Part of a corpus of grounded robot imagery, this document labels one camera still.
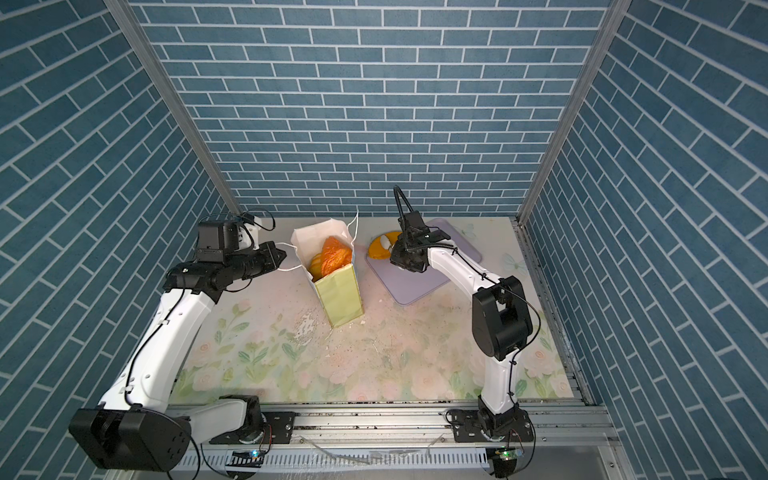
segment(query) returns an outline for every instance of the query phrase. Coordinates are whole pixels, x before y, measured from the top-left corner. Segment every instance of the black cable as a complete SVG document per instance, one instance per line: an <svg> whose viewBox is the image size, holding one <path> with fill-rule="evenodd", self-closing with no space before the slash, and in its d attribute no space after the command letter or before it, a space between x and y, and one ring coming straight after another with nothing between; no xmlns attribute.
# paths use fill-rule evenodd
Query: black cable
<svg viewBox="0 0 768 480"><path fill-rule="evenodd" d="M227 289L224 289L224 291L225 291L225 292L229 292L229 293L237 293L237 292L242 292L243 290L245 290L246 288L248 288L248 287L250 286L250 283L251 283L251 282L253 282L253 279L252 279L252 278L249 278L249 279L248 279L248 284L247 284L246 286L244 286L243 288L241 288L241 289L238 289L238 290L227 290Z"/></svg>
<svg viewBox="0 0 768 480"><path fill-rule="evenodd" d="M259 452L263 453L264 455L266 455L269 452L272 452L272 425L267 423L266 426L264 427L265 430L263 430L263 434L266 435L266 427L267 426L270 427L270 442L266 446L266 451L262 450L261 449L261 445L259 445Z"/></svg>
<svg viewBox="0 0 768 480"><path fill-rule="evenodd" d="M203 450L203 444L202 444L202 443L200 443L200 451L201 451L201 452L202 452L202 454L203 454L203 462L205 462L205 465L208 465L208 468L210 468L212 471L216 472L217 474L221 475L222 477L227 477L227 478L229 478L230 480L232 480L232 477L230 477L228 474L219 472L219 471L218 471L218 470L216 470L214 467L212 467L212 466L210 465L210 463L208 463L208 459L207 459L207 458L205 458L205 450Z"/></svg>
<svg viewBox="0 0 768 480"><path fill-rule="evenodd" d="M528 457L528 463L525 464L525 467L520 468L519 470L515 471L515 473L520 473L533 462L533 455L536 453L536 427L533 426L533 422L531 422L531 428L533 429L533 448L531 449L531 456Z"/></svg>
<svg viewBox="0 0 768 480"><path fill-rule="evenodd" d="M131 366L128 367L128 375L125 379L125 389L123 391L123 399L125 400L125 403L127 403L131 409L135 409L137 411L147 412L153 415L159 415L161 417L164 417L165 419L169 420L170 422L174 423L179 430L184 431L184 427L181 426L179 422L176 421L176 419L172 419L170 416L165 415L162 412L158 412L157 410L150 410L146 409L143 406L136 406L135 403L131 402L128 399L128 384L131 382L131 375L134 371L134 365L136 364L136 359L139 357L139 353L141 353L141 350L144 349L144 347L149 343L150 340L152 340L152 337L155 335L155 333L160 331L160 328L162 328L163 325L165 325L165 322L168 321L170 318L170 315L174 312L177 306L179 306L179 303L181 303L181 299L184 298L184 290L181 290L181 295L179 295L179 299L176 300L176 303L168 310L168 313L166 314L165 318L162 322L160 322L160 325L157 326L157 328L147 337L147 339L139 346L139 348L136 350L136 354L134 355L134 358L131 360ZM192 441L192 445L194 446L194 450L197 453L197 471L194 474L194 477L192 477L192 480L195 480L197 478L197 475L200 474L200 450L197 449L197 443L192 438L192 435L190 435L190 440ZM165 475L170 479L173 480L173 477L170 476L169 472L165 472Z"/></svg>
<svg viewBox="0 0 768 480"><path fill-rule="evenodd" d="M163 321L160 322L160 325L158 325L157 328L149 335L149 337L147 337L147 339L144 341L144 343L142 343L139 346L139 348L136 350L136 354L134 355L134 358L131 360L131 366L128 367L128 375L125 378L125 389L123 390L123 399L125 400L125 402L129 406L132 406L133 403L130 400L128 400L128 385L131 383L131 375L134 372L134 365L136 364L136 359L139 358L139 353L141 353L141 350L143 350L144 347L149 343L149 341L152 340L152 337L155 335L155 333L159 332L160 328L162 328L162 326L165 325L165 323L170 318L170 315L174 312L174 310L179 305L179 303L181 303L181 299L182 298L184 298L184 290L183 289L181 290L181 295L179 295L179 299L176 300L176 303L174 303L174 305L170 308L170 310L168 310L168 313L166 314L166 316L163 319Z"/></svg>
<svg viewBox="0 0 768 480"><path fill-rule="evenodd" d="M394 191L395 191L395 203L397 204L397 211L400 214L400 218L404 220L406 216L402 212L402 205L400 204L400 198L402 198L402 201L406 202L406 206L408 207L409 212L413 212L413 207L411 207L411 202L408 201L408 198L402 192L402 189L400 187L395 185Z"/></svg>
<svg viewBox="0 0 768 480"><path fill-rule="evenodd" d="M472 265L472 264L469 262L469 260L467 260L467 259L465 259L465 258L464 258L464 256L461 254L461 252L459 252L459 250L458 250L458 247L457 247L457 246L455 246L455 245L451 245L450 243L431 243L431 244L429 244L429 245L420 245L420 246L418 246L418 247L410 247L410 248L409 248L409 247L406 247L406 251L408 251L408 252L412 252L412 251L420 250L420 249L422 249L422 248L445 248L445 249L447 249L447 250L452 250L454 254L458 255L458 257L459 257L460 259L464 260L464 263L466 263L467 265L469 265L469 268L473 269L473 270L475 271L475 273L477 273L477 274L478 274L478 275L479 275L479 276L480 276L480 277L481 277L483 280L487 280L487 281L489 281L489 282L493 283L494 285L498 285L499 287L501 287L501 288L502 288L502 290L504 290L504 291L506 291L506 292L508 292L508 293L511 293L512 295L514 295L514 296L518 297L520 300L522 300L522 301L524 301L525 303L527 303L527 304L528 304L528 307L530 307L530 308L533 310L533 313L535 313L535 314L536 314L536 318L538 318L538 328L536 329L536 333L533 335L533 337L531 338L531 340L530 340L530 341L528 341L528 342L526 342L526 344L525 344L525 345L523 345L521 348L519 348L519 349L518 349L518 351L517 351L517 352L515 352L515 354L514 354L514 355L512 356L512 358L509 360L510 369L509 369L509 382L508 382L508 384L507 384L507 395L509 396L509 399L510 399L510 400L514 401L514 399L513 399L513 395L514 395L514 393L512 392L512 367L513 367L514 365L517 365L517 363L515 363L515 359L516 359L516 358L517 358L517 356L520 354L520 352L522 352L522 351L525 349L525 347L527 347L527 346L531 345L531 344L533 343L533 341L534 341L534 340L536 340L536 337L538 336L539 332L541 332L541 316L538 314L538 311L536 310L536 307L534 307L533 305L531 305L531 302L528 302L528 301L527 301L527 300L526 300L524 297L522 297L522 296L519 296L517 293L515 293L515 292L511 291L510 289L506 288L506 287L504 286L504 284L503 284L503 283L501 283L501 282L495 282L495 281L491 280L490 278L488 278L488 274L487 274L487 273L485 273L485 272L480 272L479 270L477 270L477 269L475 268L475 266L474 266L474 265Z"/></svg>
<svg viewBox="0 0 768 480"><path fill-rule="evenodd" d="M264 230L266 230L266 231L268 231L268 232L271 232L272 230L275 230L275 226L276 226L276 223L275 223L275 216L274 216L274 215L272 215L272 212L270 212L269 210L267 210L266 208L263 208L263 207L254 207L254 208L255 208L256 210L259 210L259 211L262 211L262 212L266 212L266 213L267 213L267 214L270 216L270 218L272 219L272 228L266 228L266 227L263 227L263 226L259 225L258 223L257 223L257 225L259 225L259 227L263 228Z"/></svg>
<svg viewBox="0 0 768 480"><path fill-rule="evenodd" d="M201 221L203 221L203 220L205 220L205 219L207 219L207 218L211 218L211 217L218 217L219 215L230 215L230 216L232 216L232 217L238 217L238 218L241 218L241 219L245 220L247 223L253 223L253 224L254 224L254 225L256 225L257 227L259 227L259 228L262 228L262 229L264 229L264 230L266 230L266 231L268 231L268 232L271 232L272 230L275 230L276 222L275 222L275 216L274 216L274 215L272 215L272 212L270 212L270 211L269 211L269 210L267 210L266 208L259 208L259 207L256 207L256 209L257 209L257 210L259 210L259 211L263 211L263 212L266 212L267 214L269 214L270 218L272 219L272 228L266 228L266 227L265 227L264 225L262 225L261 223L258 223L258 222L256 222L256 221L252 221L250 218L246 217L245 215L242 215L242 214L233 214L232 212L219 212L218 214L211 214L211 215L206 215L205 217L202 217L202 218L200 218L200 219L199 219L197 222L199 223L199 222L201 222Z"/></svg>

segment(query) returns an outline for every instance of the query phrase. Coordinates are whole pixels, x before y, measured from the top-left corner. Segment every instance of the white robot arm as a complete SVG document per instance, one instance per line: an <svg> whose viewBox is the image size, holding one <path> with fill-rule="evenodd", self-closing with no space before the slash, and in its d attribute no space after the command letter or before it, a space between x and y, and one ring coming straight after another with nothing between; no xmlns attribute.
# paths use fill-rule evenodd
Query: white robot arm
<svg viewBox="0 0 768 480"><path fill-rule="evenodd" d="M69 432L96 466L168 472L190 442L226 432L248 440L263 431L257 397L223 398L178 418L164 414L176 375L221 294L234 280L272 272L286 258L274 242L257 243L252 215L235 217L242 220L198 224L195 259L168 271L139 347L98 407L79 409L70 421Z"/></svg>
<svg viewBox="0 0 768 480"><path fill-rule="evenodd" d="M392 246L390 261L423 272L444 273L472 301L472 334L488 357L485 386L478 399L482 433L499 439L518 423L528 423L510 390L516 383L513 355L527 345L532 323L522 285L501 278L465 257L440 230L430 231L413 211L402 213L403 233ZM253 216L244 221L201 222L195 260L176 265L139 347L96 409L79 409L69 431L100 468L167 472L192 442L231 433L241 442L263 431L257 397L222 398L172 419L164 414L173 384L200 325L234 280L248 280L276 270L286 253L274 242L257 244Z"/></svg>

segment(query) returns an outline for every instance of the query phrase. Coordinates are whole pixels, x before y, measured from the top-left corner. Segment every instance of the cutting board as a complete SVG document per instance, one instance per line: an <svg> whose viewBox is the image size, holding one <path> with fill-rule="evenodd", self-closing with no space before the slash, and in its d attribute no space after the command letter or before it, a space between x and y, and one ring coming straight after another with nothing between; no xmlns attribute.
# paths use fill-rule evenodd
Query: cutting board
<svg viewBox="0 0 768 480"><path fill-rule="evenodd" d="M451 240L456 242L456 246L463 254L469 256L475 262L482 261L482 255L477 251L454 227L443 218L435 218L426 222L430 227L438 227L446 232ZM409 272L398 266L392 265L389 259L376 260L366 255L366 262L371 270L382 281L392 298L400 305L409 305L424 295L431 293L441 285L445 285L448 277L428 266L424 273Z"/></svg>

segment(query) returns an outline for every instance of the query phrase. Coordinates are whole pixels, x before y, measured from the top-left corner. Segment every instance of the brick pattern wall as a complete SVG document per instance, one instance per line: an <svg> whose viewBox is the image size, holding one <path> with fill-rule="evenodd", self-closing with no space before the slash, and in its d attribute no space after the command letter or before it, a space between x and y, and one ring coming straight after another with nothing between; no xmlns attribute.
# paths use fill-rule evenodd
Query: brick pattern wall
<svg viewBox="0 0 768 480"><path fill-rule="evenodd" d="M0 11L0 478L90 478L69 419L222 205L101 0Z"/></svg>
<svg viewBox="0 0 768 480"><path fill-rule="evenodd" d="M638 478L768 478L768 4L634 0L530 232Z"/></svg>
<svg viewBox="0 0 768 480"><path fill-rule="evenodd" d="M246 207L509 215L608 0L131 4Z"/></svg>

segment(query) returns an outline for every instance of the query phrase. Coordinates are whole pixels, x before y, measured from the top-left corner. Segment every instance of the floral tablecloth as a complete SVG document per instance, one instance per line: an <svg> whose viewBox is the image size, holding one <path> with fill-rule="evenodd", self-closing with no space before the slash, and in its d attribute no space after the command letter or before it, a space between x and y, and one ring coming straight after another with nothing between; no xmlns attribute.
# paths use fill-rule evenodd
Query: floral tablecloth
<svg viewBox="0 0 768 480"><path fill-rule="evenodd" d="M288 241L294 228L318 221L280 218L258 241ZM541 314L508 219L451 217L449 223L480 251L483 266L519 278ZM471 302L448 283L411 305L396 303L365 261L370 241L390 230L397 230L394 218L360 220L355 270L365 314L336 329L301 270L269 273L222 295L190 349L171 403L229 394L258 395L262 402L474 399L485 356L472 338ZM296 262L289 251L282 267ZM519 364L519 398L572 396L546 319Z"/></svg>

